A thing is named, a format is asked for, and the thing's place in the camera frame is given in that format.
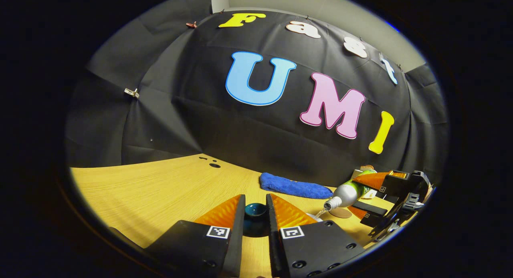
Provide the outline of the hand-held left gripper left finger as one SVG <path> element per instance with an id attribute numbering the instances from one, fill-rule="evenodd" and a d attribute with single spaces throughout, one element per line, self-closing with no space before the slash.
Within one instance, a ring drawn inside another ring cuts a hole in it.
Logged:
<path id="1" fill-rule="evenodd" d="M 110 230 L 169 278 L 239 278 L 245 202 L 236 195 L 196 221 L 179 220 L 145 248 Z"/>

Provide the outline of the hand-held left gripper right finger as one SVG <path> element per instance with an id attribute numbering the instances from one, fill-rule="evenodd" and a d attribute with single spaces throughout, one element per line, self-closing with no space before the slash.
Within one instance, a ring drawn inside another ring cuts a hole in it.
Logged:
<path id="1" fill-rule="evenodd" d="M 275 194 L 267 194 L 273 278 L 328 278 L 364 252 L 334 221 L 315 221 Z"/>

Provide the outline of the blue teacup lid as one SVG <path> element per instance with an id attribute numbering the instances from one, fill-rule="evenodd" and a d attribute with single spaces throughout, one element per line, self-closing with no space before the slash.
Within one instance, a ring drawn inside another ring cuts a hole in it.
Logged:
<path id="1" fill-rule="evenodd" d="M 260 238 L 269 234 L 267 205 L 250 203 L 245 207 L 242 234 L 251 238 Z"/>

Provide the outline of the silver green water bottle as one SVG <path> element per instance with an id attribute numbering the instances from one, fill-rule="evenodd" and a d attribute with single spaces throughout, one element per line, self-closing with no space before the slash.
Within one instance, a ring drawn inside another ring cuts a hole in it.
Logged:
<path id="1" fill-rule="evenodd" d="M 332 197 L 324 203 L 324 210 L 331 211 L 338 207 L 349 207 L 361 198 L 373 198 L 377 193 L 376 190 L 355 181 L 355 178 L 358 176 L 372 173 L 376 173 L 376 171 L 374 169 L 361 171 L 353 179 L 339 185 L 335 192 L 333 192 Z"/>

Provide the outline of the blue towel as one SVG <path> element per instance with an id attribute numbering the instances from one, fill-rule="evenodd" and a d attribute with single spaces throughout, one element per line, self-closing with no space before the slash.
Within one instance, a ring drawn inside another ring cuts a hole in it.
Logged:
<path id="1" fill-rule="evenodd" d="M 282 193 L 286 195 L 312 198 L 328 199 L 333 195 L 329 188 L 301 181 L 292 181 L 291 179 L 276 176 L 270 173 L 262 173 L 259 177 L 260 187 L 266 191 Z"/>

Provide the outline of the black backdrop cloth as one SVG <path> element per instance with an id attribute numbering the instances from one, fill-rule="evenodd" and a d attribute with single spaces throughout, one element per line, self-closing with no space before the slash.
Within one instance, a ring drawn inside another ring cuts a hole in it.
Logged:
<path id="1" fill-rule="evenodd" d="M 279 12 L 220 28 L 229 17 L 166 37 L 143 15 L 104 44 L 70 103 L 70 167 L 206 154 L 332 187 L 367 164 L 441 181 L 450 126 L 429 66 L 391 64 L 393 83 L 380 51 L 348 52 L 341 28 Z"/>

